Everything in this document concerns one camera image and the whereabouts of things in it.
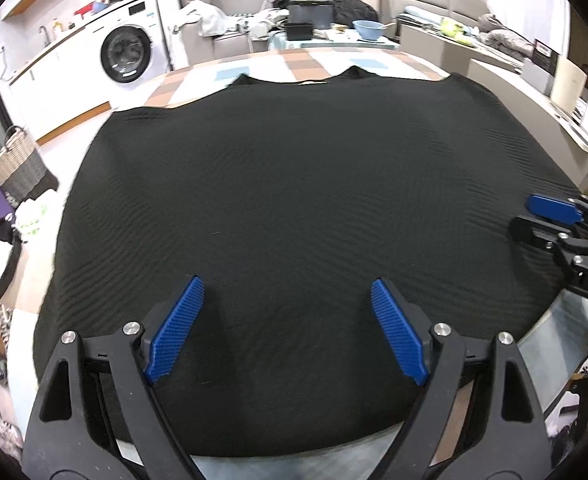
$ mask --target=laptop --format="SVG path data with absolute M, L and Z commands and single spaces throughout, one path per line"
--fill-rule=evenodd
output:
M 331 0 L 290 0 L 287 10 L 288 22 L 311 23 L 317 30 L 328 30 L 334 22 L 334 2 Z

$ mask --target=washing machine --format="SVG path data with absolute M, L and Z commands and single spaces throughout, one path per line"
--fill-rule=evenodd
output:
M 126 0 L 117 6 L 87 25 L 100 73 L 96 91 L 113 109 L 127 107 L 129 94 L 171 71 L 157 1 Z

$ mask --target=washing machine door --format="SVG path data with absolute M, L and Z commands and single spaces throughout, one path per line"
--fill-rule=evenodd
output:
M 111 31 L 101 46 L 101 64 L 110 79 L 131 83 L 143 75 L 152 57 L 152 42 L 139 27 L 124 25 Z

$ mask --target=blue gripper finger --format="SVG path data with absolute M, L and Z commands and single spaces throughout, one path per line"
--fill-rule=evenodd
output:
M 143 322 L 140 348 L 144 374 L 151 383 L 171 371 L 203 306 L 203 282 L 198 276 L 189 278 L 187 287 L 173 301 L 157 304 Z
M 403 373 L 423 386 L 429 378 L 431 323 L 420 307 L 408 303 L 389 282 L 372 283 L 372 308 Z
M 549 218 L 565 225 L 582 222 L 582 214 L 571 202 L 542 195 L 530 195 L 525 204 L 527 210 L 542 218 Z

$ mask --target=metal screw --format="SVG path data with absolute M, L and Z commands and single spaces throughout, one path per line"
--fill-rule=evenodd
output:
M 514 337 L 509 332 L 501 332 L 498 334 L 498 341 L 503 345 L 511 345 L 514 342 Z
M 73 330 L 68 330 L 60 337 L 60 340 L 65 345 L 74 342 L 74 339 L 76 339 L 76 332 Z
M 135 335 L 140 330 L 140 325 L 136 321 L 130 321 L 129 323 L 125 323 L 123 327 L 123 332 L 126 335 Z
M 444 337 L 452 333 L 452 328 L 447 323 L 436 323 L 434 325 L 434 332 L 436 335 Z

